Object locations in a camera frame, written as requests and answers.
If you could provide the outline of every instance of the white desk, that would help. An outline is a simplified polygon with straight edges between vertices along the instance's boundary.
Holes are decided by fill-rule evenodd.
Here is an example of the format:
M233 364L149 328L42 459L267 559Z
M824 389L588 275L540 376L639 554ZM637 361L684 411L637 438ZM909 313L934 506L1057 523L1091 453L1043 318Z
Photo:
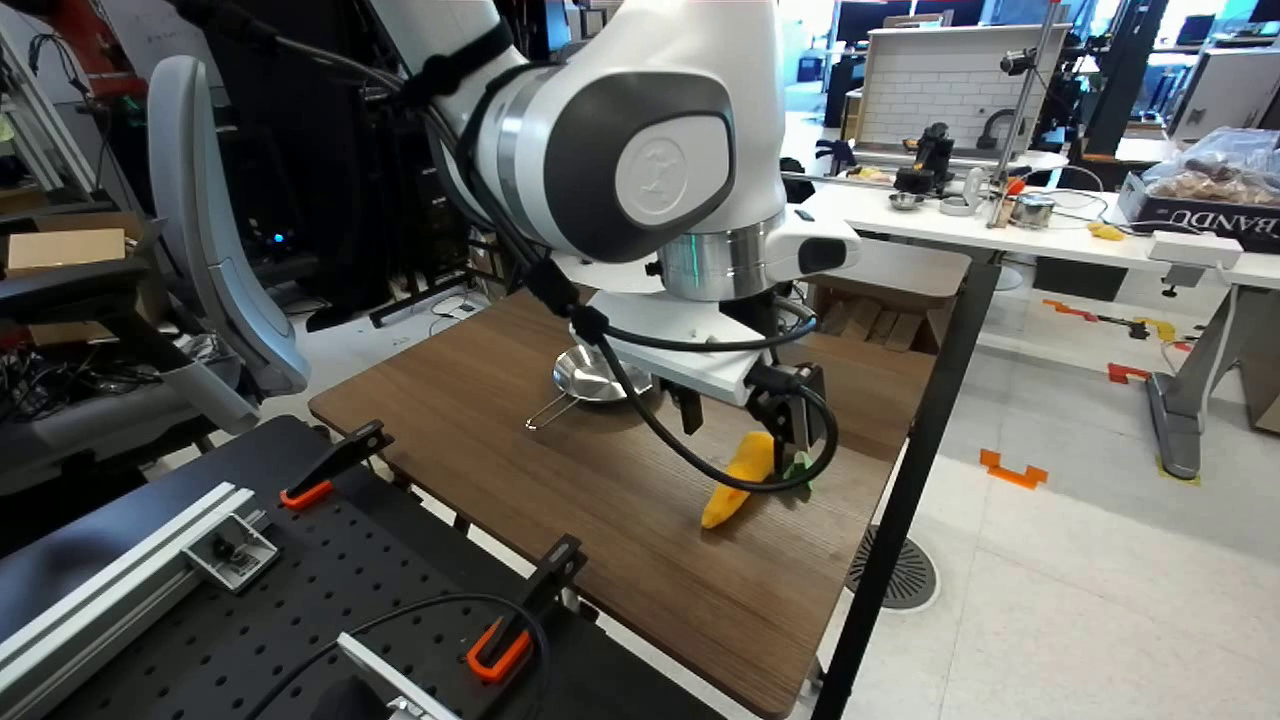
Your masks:
M1110 197L1103 192L1058 192L1058 207L1070 215L1052 215L1043 231L989 227L983 211L943 215L934 201L927 201L917 211L894 211L888 207L888 189L859 189L859 186L819 186L805 207L844 215L855 231L883 231L903 241L983 248L983 254L1007 254L1007 256L1047 256L1047 261L1077 261L1077 265L1103 265L1103 270L1162 274L1167 265L1150 261L1150 241L1142 238L1125 238L1125 241L1086 238L1084 222L1077 215L1097 215L1101 201L1110 204ZM1280 287L1280 256L1239 256L1232 281L1245 287Z
M1077 215L1097 215L1101 192L1058 192L1058 207ZM943 215L934 201L917 211L890 211L888 189L859 189L859 186L824 186L812 201L812 211L844 215L855 231L878 231L898 241L927 241L951 248L979 248L979 254L1007 254L1007 256L1047 256L1047 261L1078 261L1103 270L1148 270L1167 274L1162 261L1150 261L1150 241L1125 238L1125 241L1091 241L1086 226L1077 215L1052 215L1043 231L1025 227L989 227L979 215ZM1194 352L1175 376L1150 376L1148 410L1161 445L1161 464L1173 475L1201 475L1201 398L1204 386L1210 389L1226 368L1239 364L1247 335L1268 331L1264 325L1277 318L1280 292L1280 256L1239 256L1232 270L1232 286L1239 286L1239 313L1226 328L1226 305L1204 328Z

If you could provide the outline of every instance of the orange object on floor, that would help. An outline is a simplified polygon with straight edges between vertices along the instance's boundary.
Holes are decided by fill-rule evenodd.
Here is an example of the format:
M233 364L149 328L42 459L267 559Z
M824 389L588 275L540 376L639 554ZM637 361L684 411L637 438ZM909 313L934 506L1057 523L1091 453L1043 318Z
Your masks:
M1047 467L1029 464L1025 472L1002 467L1002 457L983 449L979 464L989 467L989 475L1007 482L1014 487L1041 487L1047 485Z

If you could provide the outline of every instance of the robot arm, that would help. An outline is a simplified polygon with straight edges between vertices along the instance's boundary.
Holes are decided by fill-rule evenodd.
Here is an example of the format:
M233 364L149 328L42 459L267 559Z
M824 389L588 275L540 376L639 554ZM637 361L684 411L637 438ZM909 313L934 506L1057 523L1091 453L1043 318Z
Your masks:
M782 449L824 442L792 432L824 416L824 459L831 459L831 411L812 411L819 401L809 389L762 393L788 372L766 364L756 328L716 309L836 274L853 265L855 245L844 222L819 226L782 204L770 0L627 0L555 70L524 63L486 0L370 0L370 10L399 59L422 70L406 81L406 95L419 94L434 135L450 135L447 177L474 215L504 238L582 261L656 256L665 292L597 292L590 321L575 318L579 335L684 393L751 410L774 438L782 432ZM737 352L673 352L645 335L684 347L731 341Z
M480 215L504 211L534 245L608 265L688 238L762 241L788 215L770 0L627 0L555 70L528 70L513 45L494 45L486 0L370 10L406 70L433 77L465 59L465 77L443 81L433 104L499 204L472 201ZM684 265L665 281L688 301L745 298L690 287Z

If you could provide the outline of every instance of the wooden table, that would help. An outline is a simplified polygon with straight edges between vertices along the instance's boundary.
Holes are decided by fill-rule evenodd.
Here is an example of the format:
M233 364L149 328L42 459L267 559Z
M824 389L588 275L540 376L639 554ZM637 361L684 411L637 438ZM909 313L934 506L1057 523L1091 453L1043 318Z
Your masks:
M809 506L751 502L722 531L700 531L713 485L627 410L575 410L544 432L524 420L555 401L563 321L513 298L311 401L341 432L384 420L384 459L524 557L582 541L575 588L729 697L782 717L815 668L815 643L917 416L932 361L840 335L805 341L829 368L840 457ZM745 411L706 406L690 438L729 459Z

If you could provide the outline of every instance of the black cable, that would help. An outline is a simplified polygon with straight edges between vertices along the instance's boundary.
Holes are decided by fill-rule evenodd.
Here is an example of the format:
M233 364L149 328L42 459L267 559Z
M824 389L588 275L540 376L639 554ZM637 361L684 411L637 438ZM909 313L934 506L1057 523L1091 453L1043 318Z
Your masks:
M762 335L762 341L729 341L729 346L684 346L684 341L665 341L665 335L639 335L639 331L624 331L608 325L608 335L624 341L624 346L645 346L645 347L665 347L665 352L766 352L766 347L782 347L797 346L805 335L815 331L815 321L805 318L800 325Z
M766 475L761 485L745 485L729 472L719 472L716 464L706 464L702 457L695 457L688 445L679 445L675 432L666 432L650 410L637 398L624 364L617 361L610 346L600 335L600 356L608 364L608 372L617 376L617 386L624 389L627 406L639 411L639 420L650 428L650 438L661 438L684 464L690 464L695 472L702 472L706 482L716 485L729 485L729 487L738 487L738 493L761 493L761 495L781 495L781 493L797 493L797 487L809 487L831 459L836 459L836 449L840 449L840 424L831 416L831 410L809 389L809 386L797 386L805 406L815 410L815 416L824 420L824 453L815 457L815 464L809 472L792 467L788 475Z
M405 616L415 616L415 613L428 613L428 607L443 607L443 604L494 604L494 607L504 607L504 613L515 613L515 616L524 620L524 630L530 634L540 668L549 668L549 661L553 661L549 630L544 630L528 607L521 607L521 604L504 602L504 595L480 595L480 594L433 595L433 602L422 602L422 604L406 604L406 607L389 613L389 616L380 616L380 620L370 620L370 623L358 623L351 636L375 634L375 630L384 630L384 623L390 623L390 620L405 620ZM328 652L335 652L335 643L311 652L311 655L300 661L293 674L284 674L279 686L271 686L244 717L253 720L253 717L261 717L261 714L267 714L271 699L274 699L284 689L293 689L307 668L317 668Z

